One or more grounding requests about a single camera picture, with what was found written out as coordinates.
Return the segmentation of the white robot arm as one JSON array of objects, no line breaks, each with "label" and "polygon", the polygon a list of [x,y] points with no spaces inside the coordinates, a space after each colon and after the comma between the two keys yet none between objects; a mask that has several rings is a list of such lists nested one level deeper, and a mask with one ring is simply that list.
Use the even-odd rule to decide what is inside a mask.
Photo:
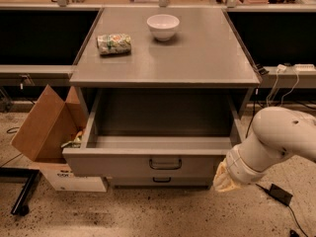
[{"label": "white robot arm", "polygon": [[300,111],[268,107],[258,111],[252,132],[232,147],[213,179],[219,193],[241,189],[261,180],[271,166],[293,155],[316,162],[316,118]]}]

